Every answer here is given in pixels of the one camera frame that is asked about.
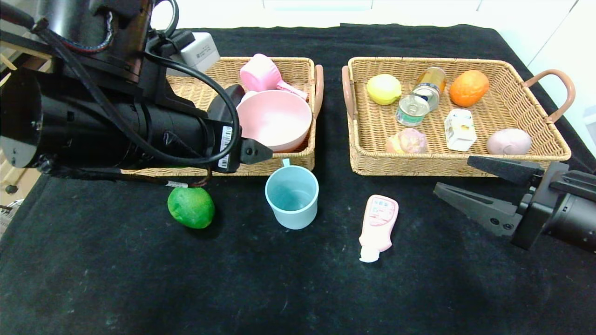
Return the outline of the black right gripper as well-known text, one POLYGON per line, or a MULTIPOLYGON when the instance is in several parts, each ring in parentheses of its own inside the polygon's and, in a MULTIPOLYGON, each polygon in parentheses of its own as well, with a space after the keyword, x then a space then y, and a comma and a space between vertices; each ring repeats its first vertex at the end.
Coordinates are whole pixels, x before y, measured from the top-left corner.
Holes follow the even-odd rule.
POLYGON ((595 176, 552 163, 544 172, 538 163, 471 155, 467 164, 517 185, 537 186, 523 215, 505 200, 438 182, 433 193, 498 237, 530 249, 548 235, 587 252, 596 250, 595 176))

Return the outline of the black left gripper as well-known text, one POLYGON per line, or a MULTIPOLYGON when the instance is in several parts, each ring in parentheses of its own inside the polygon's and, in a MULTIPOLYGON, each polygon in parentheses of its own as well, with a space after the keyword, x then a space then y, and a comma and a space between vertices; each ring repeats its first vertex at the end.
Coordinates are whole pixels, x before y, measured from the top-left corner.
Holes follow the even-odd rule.
POLYGON ((272 159, 273 150, 254 139, 241 138, 240 162, 237 140, 241 132, 237 108, 224 107, 216 118, 170 113, 171 124, 160 132, 158 148, 176 157, 168 165, 235 172, 240 162, 253 165, 272 159))

